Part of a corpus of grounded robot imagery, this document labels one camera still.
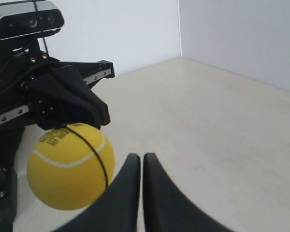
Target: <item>floor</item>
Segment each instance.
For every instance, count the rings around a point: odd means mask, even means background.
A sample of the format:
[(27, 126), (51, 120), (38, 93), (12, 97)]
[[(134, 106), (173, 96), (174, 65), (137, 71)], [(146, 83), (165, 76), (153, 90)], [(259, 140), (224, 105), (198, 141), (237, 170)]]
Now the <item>floor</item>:
[[(290, 93), (193, 60), (175, 58), (103, 80), (116, 171), (126, 155), (156, 152), (172, 180), (202, 210), (238, 232), (290, 232)], [(48, 232), (82, 210), (40, 203), (26, 160), (43, 134), (27, 128), (19, 149), (16, 232)], [(139, 231), (144, 231), (142, 209)]]

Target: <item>screw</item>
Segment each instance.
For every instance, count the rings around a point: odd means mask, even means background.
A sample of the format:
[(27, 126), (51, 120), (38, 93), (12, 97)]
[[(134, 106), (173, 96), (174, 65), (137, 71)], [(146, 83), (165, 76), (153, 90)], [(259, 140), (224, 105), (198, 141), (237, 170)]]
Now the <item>screw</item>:
[(1, 192), (0, 192), (0, 197), (2, 198), (2, 197), (4, 197), (4, 196), (5, 196), (5, 192), (1, 191)]
[(37, 62), (37, 59), (32, 57), (32, 58), (30, 58), (30, 62), (34, 64), (35, 62)]

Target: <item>yellow tennis ball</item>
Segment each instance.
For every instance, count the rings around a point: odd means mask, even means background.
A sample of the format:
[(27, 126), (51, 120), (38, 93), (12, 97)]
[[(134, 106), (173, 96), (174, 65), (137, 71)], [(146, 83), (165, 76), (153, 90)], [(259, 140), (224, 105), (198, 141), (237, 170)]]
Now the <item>yellow tennis ball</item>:
[[(86, 124), (75, 123), (67, 127), (95, 148), (110, 184), (115, 156), (107, 137)], [(37, 142), (29, 157), (27, 178), (35, 196), (59, 210), (86, 207), (106, 189), (105, 172), (98, 157), (84, 140), (65, 128), (53, 129)]]

